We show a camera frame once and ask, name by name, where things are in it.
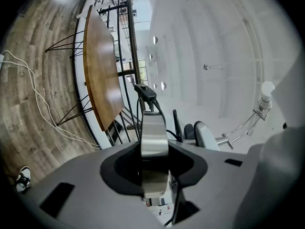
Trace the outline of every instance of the wooden table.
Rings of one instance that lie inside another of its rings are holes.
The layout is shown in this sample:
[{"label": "wooden table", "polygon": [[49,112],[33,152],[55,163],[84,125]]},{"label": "wooden table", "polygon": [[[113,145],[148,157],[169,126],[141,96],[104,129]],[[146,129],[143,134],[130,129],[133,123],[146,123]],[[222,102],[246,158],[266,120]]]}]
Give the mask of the wooden table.
[{"label": "wooden table", "polygon": [[83,42],[86,85],[96,119],[107,130],[124,108],[114,41],[98,12],[89,8]]}]

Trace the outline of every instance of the black rectangular cutout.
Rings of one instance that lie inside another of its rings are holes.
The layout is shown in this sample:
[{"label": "black rectangular cutout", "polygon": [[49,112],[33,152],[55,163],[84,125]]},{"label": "black rectangular cutout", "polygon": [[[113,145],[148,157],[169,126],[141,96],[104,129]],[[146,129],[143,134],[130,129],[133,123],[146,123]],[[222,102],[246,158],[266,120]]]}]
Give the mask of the black rectangular cutout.
[{"label": "black rectangular cutout", "polygon": [[69,183],[60,183],[44,200],[40,208],[50,216],[56,218],[74,187],[74,185]]},{"label": "black rectangular cutout", "polygon": [[228,163],[230,165],[238,166],[238,167],[240,167],[243,163],[242,161],[239,161],[239,160],[236,160],[236,159],[231,159],[231,158],[225,160],[224,162]]}]

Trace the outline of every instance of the shoe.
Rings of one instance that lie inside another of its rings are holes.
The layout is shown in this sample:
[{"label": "shoe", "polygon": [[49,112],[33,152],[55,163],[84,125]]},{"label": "shoe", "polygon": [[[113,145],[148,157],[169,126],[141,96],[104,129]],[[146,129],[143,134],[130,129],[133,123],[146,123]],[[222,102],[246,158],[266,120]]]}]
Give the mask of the shoe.
[{"label": "shoe", "polygon": [[31,181],[31,169],[28,166],[24,166],[17,177],[15,182],[16,184],[16,191],[22,192],[27,187],[29,187]]}]

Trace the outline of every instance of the wooden floor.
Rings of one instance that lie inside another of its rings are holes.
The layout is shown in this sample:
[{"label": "wooden floor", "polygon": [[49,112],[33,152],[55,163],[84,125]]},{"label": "wooden floor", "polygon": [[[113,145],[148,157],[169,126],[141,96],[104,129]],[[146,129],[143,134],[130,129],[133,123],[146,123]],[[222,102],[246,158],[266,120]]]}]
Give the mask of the wooden floor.
[{"label": "wooden floor", "polygon": [[[16,18],[4,47],[23,59],[35,73],[37,90],[59,121],[76,104],[70,50],[45,53],[55,42],[74,34],[76,15],[85,0],[31,0]],[[5,60],[16,61],[7,53]],[[44,116],[51,121],[40,100]],[[82,117],[61,128],[94,143]],[[34,185],[67,160],[93,152],[86,143],[61,136],[40,116],[28,71],[4,63],[0,71],[0,151],[7,175],[16,176],[22,166],[31,168]]]}]

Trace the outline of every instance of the white cylinder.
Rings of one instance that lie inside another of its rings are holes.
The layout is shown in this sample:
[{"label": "white cylinder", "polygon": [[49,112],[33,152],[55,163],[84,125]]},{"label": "white cylinder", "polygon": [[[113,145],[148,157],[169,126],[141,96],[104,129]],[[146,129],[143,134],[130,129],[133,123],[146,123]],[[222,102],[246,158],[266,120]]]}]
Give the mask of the white cylinder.
[{"label": "white cylinder", "polygon": [[262,100],[265,102],[270,102],[271,92],[275,89],[275,86],[272,82],[266,81],[262,84]]}]

